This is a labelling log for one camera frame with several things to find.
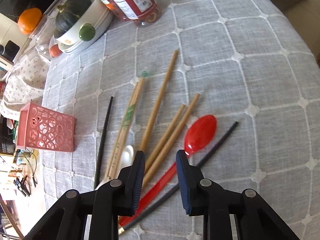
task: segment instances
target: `spoon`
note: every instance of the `spoon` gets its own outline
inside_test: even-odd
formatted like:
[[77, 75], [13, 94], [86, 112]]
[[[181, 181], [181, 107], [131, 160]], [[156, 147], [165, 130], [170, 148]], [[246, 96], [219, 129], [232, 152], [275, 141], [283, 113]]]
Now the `spoon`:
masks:
[[[195, 154], [197, 151], [203, 149], [212, 140], [217, 128], [217, 119], [213, 115], [205, 115], [199, 118], [185, 136], [185, 152], [187, 157]], [[177, 168], [174, 163], [166, 173], [159, 179], [159, 181], [149, 190], [140, 200], [136, 214], [133, 217], [123, 217], [119, 220], [119, 224], [124, 225], [131, 222], [138, 214], [140, 214], [146, 206], [160, 193], [164, 186], [176, 174]]]
[[[119, 176], [119, 173], [120, 173], [122, 168], [132, 165], [133, 155], [134, 155], [134, 152], [133, 152], [133, 147], [131, 145], [128, 145], [123, 149], [121, 157], [120, 157], [120, 163], [119, 163], [119, 166], [118, 166], [118, 168], [116, 170], [116, 178]], [[95, 190], [97, 190], [103, 184], [105, 184], [107, 182], [108, 182], [108, 178], [103, 179], [99, 183], [99, 185], [95, 188]]]

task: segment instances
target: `wooden chopstick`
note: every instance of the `wooden chopstick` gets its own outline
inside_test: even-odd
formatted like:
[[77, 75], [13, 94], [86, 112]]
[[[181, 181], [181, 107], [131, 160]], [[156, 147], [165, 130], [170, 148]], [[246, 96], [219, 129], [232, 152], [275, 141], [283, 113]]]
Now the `wooden chopstick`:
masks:
[[162, 86], [161, 86], [161, 89], [159, 91], [158, 98], [157, 98], [157, 100], [156, 100], [156, 102], [155, 102], [155, 104], [153, 106], [152, 112], [151, 112], [149, 120], [148, 120], [148, 124], [147, 124], [146, 130], [144, 131], [144, 134], [143, 134], [140, 146], [139, 146], [139, 150], [140, 151], [144, 152], [146, 150], [146, 148], [147, 148], [147, 143], [149, 141], [149, 138], [150, 138], [150, 135], [151, 135], [151, 132], [152, 132], [152, 128], [153, 128], [153, 125], [155, 123], [155, 120], [156, 120], [156, 117], [157, 117], [157, 114], [158, 114], [158, 111], [159, 111], [159, 108], [160, 108], [160, 105], [161, 105], [161, 101], [162, 101], [165, 89], [167, 87], [167, 83], [168, 83], [168, 81], [169, 81], [169, 79], [171, 77], [171, 74], [172, 74], [172, 71], [173, 71], [173, 67], [175, 65], [175, 62], [176, 62], [176, 59], [177, 59], [177, 56], [178, 56], [178, 52], [179, 52], [178, 50], [175, 50], [174, 53], [173, 53], [170, 65], [169, 65], [168, 70], [167, 70], [167, 73], [165, 74], [164, 80], [162, 82]]
[[[138, 84], [136, 84], [135, 87], [134, 87], [134, 90], [132, 92], [132, 95], [131, 95], [131, 98], [130, 98], [130, 101], [129, 101], [129, 104], [128, 104], [126, 112], [128, 111], [129, 107], [132, 105], [131, 102], [132, 102], [132, 100], [133, 100], [133, 98], [134, 98], [134, 96], [135, 96], [135, 94], [137, 92], [137, 88], [138, 88]], [[122, 130], [122, 127], [123, 127], [123, 124], [124, 124], [124, 117], [122, 118], [122, 122], [121, 122], [121, 125], [120, 125], [120, 128], [119, 128], [119, 131], [118, 131], [118, 135], [117, 135], [117, 138], [115, 140], [111, 156], [109, 158], [107, 170], [106, 170], [106, 172], [104, 174], [104, 178], [105, 179], [108, 178], [108, 175], [109, 175], [109, 172], [110, 172], [111, 164], [113, 162], [113, 158], [114, 158], [115, 151], [116, 151], [116, 146], [117, 146], [117, 143], [118, 143], [118, 140], [119, 140], [119, 137], [120, 137], [120, 133], [121, 133], [121, 130]]]
[[193, 107], [195, 106], [195, 104], [197, 103], [197, 101], [199, 99], [199, 96], [200, 95], [198, 93], [195, 95], [195, 97], [193, 98], [192, 102], [188, 106], [186, 112], [182, 116], [179, 124], [174, 129], [172, 135], [168, 139], [167, 143], [164, 145], [164, 147], [162, 148], [162, 150], [158, 154], [156, 160], [153, 162], [153, 164], [151, 165], [151, 167], [149, 168], [147, 173], [144, 175], [143, 182], [142, 182], [142, 188], [143, 189], [148, 184], [148, 182], [151, 180], [151, 178], [155, 174], [156, 170], [159, 168], [160, 164], [162, 163], [162, 161], [164, 160], [164, 158], [168, 154], [168, 152], [171, 149], [172, 145], [174, 144], [174, 142], [176, 141], [176, 139], [180, 135], [180, 133], [181, 133], [181, 131], [183, 129], [183, 126], [188, 121], [188, 118], [189, 118], [189, 116], [191, 114], [191, 111], [192, 111]]
[[158, 142], [158, 144], [156, 145], [156, 147], [154, 148], [152, 153], [149, 155], [149, 157], [146, 161], [144, 173], [147, 173], [148, 169], [152, 165], [153, 161], [156, 159], [161, 148], [164, 146], [164, 144], [168, 140], [169, 136], [171, 135], [173, 129], [176, 127], [176, 124], [178, 123], [179, 117], [180, 117], [181, 113], [183, 112], [185, 106], [186, 105], [184, 105], [184, 104], [182, 104], [180, 106], [178, 112], [176, 113], [175, 117], [172, 119], [172, 121], [171, 121], [169, 127], [167, 128], [167, 130], [165, 131], [164, 135], [161, 137], [160, 141]]
[[111, 166], [110, 166], [108, 179], [115, 179], [116, 170], [117, 170], [120, 158], [121, 158], [121, 153], [122, 153], [122, 150], [124, 148], [124, 144], [126, 143], [128, 132], [129, 132], [129, 129], [130, 129], [130, 125], [131, 125], [131, 122], [132, 122], [132, 116], [133, 116], [134, 111], [136, 109], [139, 97], [140, 97], [140, 95], [142, 93], [142, 90], [143, 90], [143, 87], [144, 87], [144, 82], [145, 82], [144, 78], [141, 78], [139, 80], [139, 82], [137, 84], [137, 90], [133, 94], [134, 96], [133, 96], [133, 98], [132, 98], [132, 100], [130, 102], [130, 106], [128, 107], [128, 109], [127, 109], [127, 111], [126, 111], [126, 113], [124, 115], [124, 118], [123, 118], [124, 120], [123, 120], [123, 123], [122, 123], [122, 128], [121, 128], [121, 131], [120, 131], [119, 139], [118, 139], [118, 141], [116, 143], [116, 149], [115, 149], [115, 152], [114, 152], [114, 155], [113, 155], [113, 160], [112, 160], [112, 163], [111, 163]]

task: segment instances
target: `green lime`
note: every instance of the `green lime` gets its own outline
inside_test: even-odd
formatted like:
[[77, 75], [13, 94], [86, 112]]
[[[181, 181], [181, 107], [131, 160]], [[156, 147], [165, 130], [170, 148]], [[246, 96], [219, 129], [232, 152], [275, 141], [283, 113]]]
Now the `green lime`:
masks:
[[79, 37], [82, 41], [91, 41], [95, 35], [96, 30], [90, 23], [82, 25], [79, 31]]

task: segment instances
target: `red plastic spoon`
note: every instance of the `red plastic spoon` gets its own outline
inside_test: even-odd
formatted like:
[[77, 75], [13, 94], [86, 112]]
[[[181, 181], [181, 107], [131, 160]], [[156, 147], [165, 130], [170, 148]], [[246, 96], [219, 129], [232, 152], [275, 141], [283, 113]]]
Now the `red plastic spoon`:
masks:
[[[199, 118], [189, 128], [185, 136], [185, 151], [188, 157], [203, 149], [212, 140], [217, 128], [217, 119], [213, 115], [205, 115]], [[174, 163], [161, 179], [146, 193], [139, 202], [139, 207], [133, 217], [122, 217], [119, 224], [123, 227], [134, 220], [148, 204], [160, 193], [164, 186], [176, 174], [176, 163]]]
[[212, 140], [217, 128], [217, 119], [213, 115], [199, 118], [188, 130], [184, 138], [184, 150], [187, 154], [200, 151]]

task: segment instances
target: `pumpkin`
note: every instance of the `pumpkin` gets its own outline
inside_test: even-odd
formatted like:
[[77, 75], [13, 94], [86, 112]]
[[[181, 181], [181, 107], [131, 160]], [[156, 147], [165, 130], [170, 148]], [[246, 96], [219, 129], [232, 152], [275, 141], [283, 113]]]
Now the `pumpkin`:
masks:
[[91, 5], [91, 0], [67, 0], [64, 5], [58, 5], [56, 17], [55, 38], [65, 34], [81, 18]]
[[23, 34], [30, 34], [41, 20], [42, 12], [38, 8], [25, 10], [18, 19], [18, 27]]

